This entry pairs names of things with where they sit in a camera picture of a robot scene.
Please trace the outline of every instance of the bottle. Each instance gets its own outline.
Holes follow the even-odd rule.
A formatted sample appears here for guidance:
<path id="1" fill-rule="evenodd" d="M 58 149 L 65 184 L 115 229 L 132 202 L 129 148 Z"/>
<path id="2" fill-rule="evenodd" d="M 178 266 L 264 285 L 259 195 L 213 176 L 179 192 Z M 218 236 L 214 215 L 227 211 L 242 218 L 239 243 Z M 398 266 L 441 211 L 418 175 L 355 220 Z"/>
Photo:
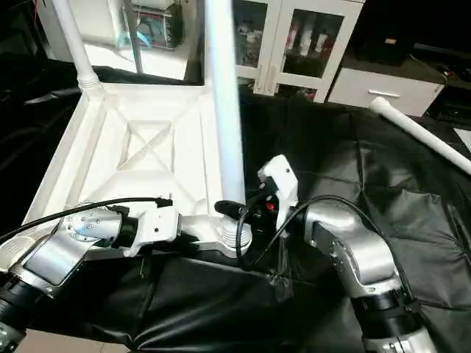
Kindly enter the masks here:
<path id="1" fill-rule="evenodd" d="M 297 33 L 300 30 L 300 23 L 297 20 L 293 20 L 293 24 L 289 29 L 288 42 L 286 42 L 286 51 L 291 51 L 296 41 Z"/>
<path id="2" fill-rule="evenodd" d="M 314 22 L 316 22 L 316 16 L 312 15 L 308 18 L 304 28 L 302 29 L 300 55 L 303 57 L 307 57 L 309 54 L 309 48 L 311 47 L 312 42 L 312 32 L 314 31 Z"/>
<path id="3" fill-rule="evenodd" d="M 319 35 L 319 38 L 317 39 L 316 48 L 314 49 L 316 53 L 322 53 L 327 38 L 329 38 L 329 35 L 325 33 L 325 30 L 322 31 L 322 33 Z"/>

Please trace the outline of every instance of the white cabinet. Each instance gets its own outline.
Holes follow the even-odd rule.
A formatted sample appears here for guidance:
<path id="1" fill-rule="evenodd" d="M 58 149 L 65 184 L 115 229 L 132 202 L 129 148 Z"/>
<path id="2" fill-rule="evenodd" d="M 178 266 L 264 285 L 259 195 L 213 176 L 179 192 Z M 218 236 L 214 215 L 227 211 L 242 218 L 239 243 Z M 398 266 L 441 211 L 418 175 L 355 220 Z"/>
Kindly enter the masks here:
<path id="1" fill-rule="evenodd" d="M 281 1 L 233 1 L 236 72 L 253 82 L 254 93 L 265 93 Z"/>
<path id="2" fill-rule="evenodd" d="M 237 73 L 254 93 L 323 102 L 363 6 L 348 0 L 234 0 Z"/>
<path id="3" fill-rule="evenodd" d="M 329 101 L 368 107 L 374 98 L 384 97 L 404 114 L 422 116 L 443 87 L 432 82 L 343 68 Z"/>

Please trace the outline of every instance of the black cable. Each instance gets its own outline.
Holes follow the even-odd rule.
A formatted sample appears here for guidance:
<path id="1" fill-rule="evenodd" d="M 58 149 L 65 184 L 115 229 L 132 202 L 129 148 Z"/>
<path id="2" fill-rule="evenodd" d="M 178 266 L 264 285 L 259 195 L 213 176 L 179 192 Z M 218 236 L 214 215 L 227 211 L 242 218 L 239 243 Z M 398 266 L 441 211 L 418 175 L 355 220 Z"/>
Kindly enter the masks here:
<path id="1" fill-rule="evenodd" d="M 284 221 L 284 223 L 281 225 L 281 227 L 278 229 L 278 231 L 276 232 L 276 234 L 273 236 L 273 238 L 270 240 L 270 242 L 265 246 L 265 248 L 262 250 L 262 252 L 260 253 L 260 255 L 258 256 L 257 260 L 253 261 L 252 263 L 250 263 L 248 266 L 247 264 L 244 263 L 243 259 L 242 259 L 242 262 L 240 261 L 239 259 L 239 263 L 243 263 L 245 265 L 245 268 L 248 268 L 248 269 L 251 269 L 253 266 L 257 265 L 257 263 L 259 263 L 263 257 L 266 255 L 266 253 L 268 252 L 268 250 L 270 250 L 270 248 L 273 246 L 273 244 L 275 243 L 275 241 L 281 236 L 281 234 L 283 233 L 283 231 L 286 229 L 286 227 L 288 226 L 288 224 L 294 219 L 296 218 L 296 216 L 298 214 L 300 214 L 305 208 L 307 208 L 308 206 L 310 206 L 311 204 L 314 204 L 316 202 L 320 202 L 320 201 L 338 201 L 338 202 L 341 202 L 342 204 L 345 204 L 347 205 L 348 207 L 352 208 L 355 212 L 357 212 L 357 214 L 359 214 L 364 220 L 368 221 L 369 225 L 371 226 L 371 228 L 380 236 L 382 237 L 382 239 L 384 239 L 384 242 L 386 243 L 386 245 L 389 247 L 390 251 L 391 251 L 391 254 L 392 254 L 392 257 L 394 259 L 394 264 L 396 265 L 396 268 L 397 268 L 397 272 L 399 274 L 399 277 L 403 283 L 403 287 L 404 287 L 404 290 L 406 292 L 406 295 L 407 297 L 409 298 L 409 300 L 413 301 L 414 300 L 414 295 L 412 294 L 412 289 L 411 289 L 411 284 L 410 282 L 408 281 L 408 278 L 406 276 L 406 272 L 404 271 L 404 267 L 401 265 L 399 259 L 397 258 L 395 252 L 394 252 L 394 249 L 392 248 L 391 246 L 391 242 L 389 241 L 389 239 L 380 231 L 380 229 L 376 226 L 376 224 L 372 221 L 372 219 L 361 209 L 359 208 L 357 205 L 353 204 L 352 202 L 340 197 L 340 196 L 335 196 L 335 195 L 324 195 L 324 196 L 316 196 L 316 197 L 313 197 L 312 199 L 306 201 L 306 202 L 303 202 L 302 204 L 298 205 L 294 211 L 288 216 L 288 218 Z"/>
<path id="2" fill-rule="evenodd" d="M 244 206 L 241 210 L 241 214 L 237 220 L 237 230 L 235 231 L 235 255 L 237 256 L 238 265 L 240 268 L 249 271 L 252 267 L 251 263 L 247 263 L 242 255 L 241 249 L 241 237 L 242 237 L 242 227 L 244 226 L 246 218 L 252 212 L 253 207 L 262 199 L 265 199 L 269 194 L 266 192 L 260 192 L 259 194 L 253 196 L 247 205 Z"/>
<path id="3" fill-rule="evenodd" d="M 107 200 L 107 201 L 100 201 L 100 202 L 94 202 L 91 204 L 86 204 L 84 206 L 80 207 L 75 207 L 71 208 L 70 210 L 65 210 L 62 212 L 54 213 L 52 215 L 48 215 L 46 217 L 42 217 L 39 219 L 36 219 L 32 222 L 23 224 L 21 227 L 12 230 L 11 232 L 8 232 L 7 234 L 3 234 L 0 236 L 0 243 L 3 243 L 4 241 L 12 238 L 14 235 L 18 234 L 19 232 L 23 232 L 27 229 L 31 229 L 33 227 L 39 226 L 40 224 L 44 224 L 49 221 L 53 221 L 54 219 L 66 217 L 67 215 L 72 215 L 74 213 L 86 211 L 86 210 L 92 210 L 93 208 L 97 207 L 103 207 L 103 206 L 109 206 L 111 204 L 121 204 L 125 202 L 155 202 L 157 206 L 159 206 L 159 203 L 165 203 L 168 204 L 169 200 L 164 200 L 161 198 L 155 198 L 155 197 L 127 197 L 123 199 L 113 199 L 113 200 Z"/>

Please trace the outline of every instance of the floor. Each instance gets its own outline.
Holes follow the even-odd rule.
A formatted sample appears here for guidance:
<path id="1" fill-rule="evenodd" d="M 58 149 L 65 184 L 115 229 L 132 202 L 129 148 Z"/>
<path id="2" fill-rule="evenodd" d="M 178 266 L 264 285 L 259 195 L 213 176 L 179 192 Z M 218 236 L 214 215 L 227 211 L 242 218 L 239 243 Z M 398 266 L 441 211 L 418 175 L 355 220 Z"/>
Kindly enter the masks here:
<path id="1" fill-rule="evenodd" d="M 26 338 L 16 353 L 127 353 L 128 351 L 129 349 L 119 344 L 83 340 L 28 329 Z"/>
<path id="2" fill-rule="evenodd" d="M 461 138 L 466 147 L 471 151 L 471 131 L 455 129 L 455 132 Z"/>
<path id="3" fill-rule="evenodd" d="M 191 39 L 186 40 L 175 50 L 141 49 L 141 61 L 144 74 L 183 80 L 191 50 Z M 130 72 L 136 72 L 131 49 L 117 49 L 85 43 L 85 50 L 91 65 L 110 66 Z"/>

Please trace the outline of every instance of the glass cabinet door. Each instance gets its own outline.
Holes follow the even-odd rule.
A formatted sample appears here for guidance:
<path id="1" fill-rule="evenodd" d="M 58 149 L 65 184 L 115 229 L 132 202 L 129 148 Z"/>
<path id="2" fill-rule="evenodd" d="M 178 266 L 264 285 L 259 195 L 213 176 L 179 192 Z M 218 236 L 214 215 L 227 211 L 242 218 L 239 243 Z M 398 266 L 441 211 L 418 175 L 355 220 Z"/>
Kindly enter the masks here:
<path id="1" fill-rule="evenodd" d="M 281 0 L 233 0 L 236 71 L 255 93 L 264 90 L 280 8 Z"/>
<path id="2" fill-rule="evenodd" d="M 282 72 L 321 78 L 343 20 L 339 15 L 296 9 Z"/>
<path id="3" fill-rule="evenodd" d="M 345 0 L 284 1 L 267 93 L 324 101 L 361 7 Z"/>

